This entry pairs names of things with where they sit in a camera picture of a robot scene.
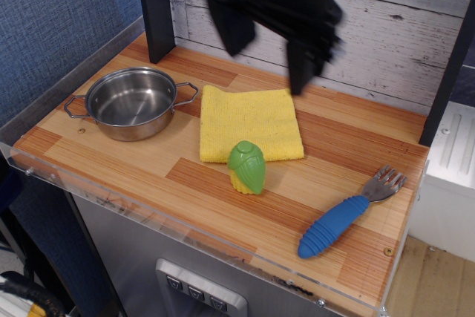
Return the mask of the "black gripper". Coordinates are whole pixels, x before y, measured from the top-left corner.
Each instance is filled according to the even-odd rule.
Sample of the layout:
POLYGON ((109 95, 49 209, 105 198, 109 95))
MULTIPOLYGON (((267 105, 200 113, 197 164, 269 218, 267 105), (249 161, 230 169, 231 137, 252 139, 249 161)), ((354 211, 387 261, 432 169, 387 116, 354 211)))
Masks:
POLYGON ((207 0, 209 12, 230 56, 255 38, 259 23, 288 40, 289 87, 300 95, 320 76, 338 43, 335 28, 343 12, 334 0, 207 0))

